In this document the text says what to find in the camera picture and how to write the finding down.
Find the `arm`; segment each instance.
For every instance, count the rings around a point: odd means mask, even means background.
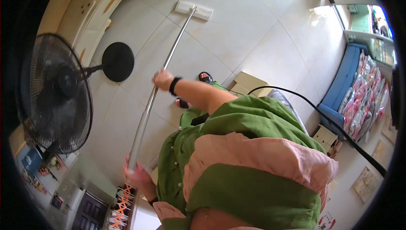
[[[155,86],[163,91],[168,91],[174,77],[167,70],[160,70],[152,79]],[[235,100],[237,97],[226,91],[217,89],[201,81],[192,81],[187,79],[179,80],[174,92],[183,100],[193,106],[207,111],[211,115],[223,103]]]

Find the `mop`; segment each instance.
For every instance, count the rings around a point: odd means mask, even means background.
[[[185,24],[183,24],[182,29],[179,32],[179,35],[177,36],[175,43],[173,44],[168,57],[166,58],[166,61],[164,63],[163,69],[166,70],[168,67],[168,64],[170,62],[170,59],[172,58],[173,53],[175,52],[176,46],[179,43],[179,40],[185,31],[186,26],[189,23],[189,20],[191,17],[196,17],[200,18],[203,20],[208,21],[211,18],[211,15],[213,14],[213,9],[191,3],[186,0],[179,0],[178,3],[176,4],[175,7],[176,12],[184,13],[184,14],[189,14],[189,17],[186,19]],[[147,105],[145,106],[145,110],[143,112],[143,115],[141,116],[140,123],[137,128],[137,133],[135,134],[134,142],[132,144],[131,152],[129,153],[129,159],[128,159],[128,171],[131,173],[134,171],[136,162],[137,162],[137,156],[141,147],[141,143],[143,141],[143,136],[145,132],[145,128],[147,127],[148,119],[150,118],[150,112],[152,105],[154,103],[156,94],[158,93],[158,88],[154,86],[152,89],[150,98],[148,100]]]

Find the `silver pole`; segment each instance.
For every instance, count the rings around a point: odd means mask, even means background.
[[[169,61],[172,58],[173,53],[175,52],[175,48],[179,43],[180,37],[182,36],[183,32],[185,31],[185,28],[188,25],[189,20],[192,17],[192,15],[195,13],[195,11],[196,11],[196,5],[193,7],[192,11],[190,12],[188,19],[186,19],[185,24],[183,25],[182,29],[180,30],[180,33],[179,33],[178,37],[176,38],[175,43],[173,44],[168,57],[166,58],[166,61],[163,66],[164,70],[166,70],[166,68],[168,67]],[[154,86],[154,88],[152,89],[151,95],[150,95],[150,99],[148,100],[148,103],[145,106],[143,115],[141,116],[140,124],[138,125],[137,133],[135,134],[134,142],[132,143],[131,152],[129,153],[129,159],[128,159],[128,171],[129,172],[133,171],[135,168],[138,152],[140,151],[141,143],[143,141],[145,128],[147,127],[148,119],[150,118],[152,104],[154,103],[155,96],[157,93],[158,93],[158,88],[156,88]]]

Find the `mop head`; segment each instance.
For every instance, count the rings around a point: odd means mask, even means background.
[[[186,0],[179,0],[178,3],[176,4],[175,11],[184,14],[190,14],[190,11],[195,6],[197,6],[197,8],[195,13],[193,14],[193,17],[201,18],[206,21],[208,21],[211,18],[211,15],[213,14],[213,9],[204,7],[199,4],[194,4]]]

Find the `sofa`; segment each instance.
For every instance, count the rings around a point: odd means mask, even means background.
[[[359,55],[361,54],[362,49],[364,50],[364,53],[368,55],[367,46],[356,43],[347,44],[337,75],[335,76],[326,96],[318,105],[319,110],[332,119],[332,121],[337,123],[341,128],[344,126],[344,116],[338,113],[338,108],[340,107],[348,88],[353,84],[355,72],[358,68]],[[335,126],[333,126],[326,118],[323,118],[322,116],[320,117],[322,119],[322,124],[326,128],[336,134],[340,140],[344,139],[342,133]]]

